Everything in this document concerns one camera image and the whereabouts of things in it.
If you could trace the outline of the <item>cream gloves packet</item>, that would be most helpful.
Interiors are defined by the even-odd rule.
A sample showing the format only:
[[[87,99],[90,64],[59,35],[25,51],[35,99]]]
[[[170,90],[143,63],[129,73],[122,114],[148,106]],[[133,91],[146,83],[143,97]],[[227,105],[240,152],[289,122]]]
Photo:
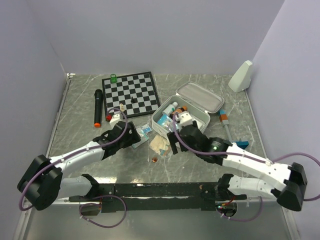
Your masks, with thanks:
[[[150,142],[149,147],[158,155],[166,156],[171,151],[169,141],[161,135],[156,135]]]

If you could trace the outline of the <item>white bottle green label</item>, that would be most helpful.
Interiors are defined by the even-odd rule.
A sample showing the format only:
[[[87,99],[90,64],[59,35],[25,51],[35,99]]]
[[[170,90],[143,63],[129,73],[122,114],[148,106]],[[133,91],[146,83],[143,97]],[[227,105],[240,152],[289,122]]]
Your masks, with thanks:
[[[173,102],[173,103],[170,103],[163,111],[162,111],[162,114],[163,115],[166,115],[166,116],[169,116],[170,114],[172,114],[176,108],[178,106],[178,103],[177,102]]]

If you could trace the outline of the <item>brown medicine bottle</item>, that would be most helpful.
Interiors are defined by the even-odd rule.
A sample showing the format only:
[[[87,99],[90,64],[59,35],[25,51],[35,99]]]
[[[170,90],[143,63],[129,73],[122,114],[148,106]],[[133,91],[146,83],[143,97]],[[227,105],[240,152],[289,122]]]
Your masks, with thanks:
[[[170,117],[173,118],[176,113],[180,114],[180,113],[183,113],[183,112],[185,112],[185,111],[187,111],[187,110],[188,110],[187,106],[179,107],[179,108],[177,108],[176,110],[174,110],[174,111],[170,114]]]

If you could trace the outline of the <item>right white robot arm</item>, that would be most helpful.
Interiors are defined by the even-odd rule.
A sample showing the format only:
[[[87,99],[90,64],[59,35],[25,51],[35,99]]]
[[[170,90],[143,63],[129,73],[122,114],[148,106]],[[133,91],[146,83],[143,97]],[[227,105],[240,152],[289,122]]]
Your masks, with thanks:
[[[308,184],[301,164],[272,163],[228,140],[205,136],[195,122],[182,127],[177,133],[167,133],[167,138],[173,154],[178,153],[176,145],[179,144],[181,151],[193,152],[207,163],[233,168],[251,176],[223,174],[210,192],[215,201],[262,197],[275,200],[286,209],[301,211]]]

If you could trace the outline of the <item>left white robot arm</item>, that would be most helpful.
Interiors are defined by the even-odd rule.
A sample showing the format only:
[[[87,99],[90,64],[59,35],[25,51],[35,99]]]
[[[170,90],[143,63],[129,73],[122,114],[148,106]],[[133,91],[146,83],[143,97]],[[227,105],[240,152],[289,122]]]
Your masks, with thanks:
[[[81,196],[93,201],[99,195],[100,184],[89,174],[72,178],[69,174],[102,161],[140,140],[133,122],[119,121],[113,129],[69,153],[50,158],[43,154],[37,156],[18,182],[17,189],[38,211],[61,198]]]

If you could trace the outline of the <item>bandage strips bag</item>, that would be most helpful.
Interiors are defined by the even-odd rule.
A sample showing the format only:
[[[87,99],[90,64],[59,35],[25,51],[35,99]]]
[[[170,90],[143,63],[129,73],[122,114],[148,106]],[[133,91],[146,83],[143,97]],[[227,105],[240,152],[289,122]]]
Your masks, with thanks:
[[[132,147],[133,147],[134,149],[136,149],[136,148],[138,148],[139,146],[141,146],[143,143],[145,143],[146,141],[147,141],[147,139],[142,139],[142,140],[140,140],[139,142],[134,143],[134,144],[132,145]]]

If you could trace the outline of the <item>white medicine kit case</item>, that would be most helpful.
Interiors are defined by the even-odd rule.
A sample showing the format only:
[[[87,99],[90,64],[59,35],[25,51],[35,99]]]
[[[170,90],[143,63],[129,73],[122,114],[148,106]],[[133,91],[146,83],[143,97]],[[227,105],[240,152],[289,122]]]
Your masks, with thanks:
[[[225,103],[225,99],[195,82],[183,84],[176,90],[175,95],[170,96],[162,103],[151,117],[153,130],[164,138],[167,138],[169,131],[157,124],[157,121],[163,115],[162,111],[173,102],[177,102],[179,108],[187,106],[187,111],[193,119],[203,121],[205,125],[201,132],[204,132],[211,120],[210,114],[217,113]]]

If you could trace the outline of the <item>alcohol wipes bag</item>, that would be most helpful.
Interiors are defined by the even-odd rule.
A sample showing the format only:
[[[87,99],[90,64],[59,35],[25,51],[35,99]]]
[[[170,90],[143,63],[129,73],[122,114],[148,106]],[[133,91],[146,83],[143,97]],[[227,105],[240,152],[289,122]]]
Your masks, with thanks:
[[[148,124],[145,124],[143,126],[138,127],[136,130],[141,138],[148,139],[148,133],[152,131],[152,128]]]

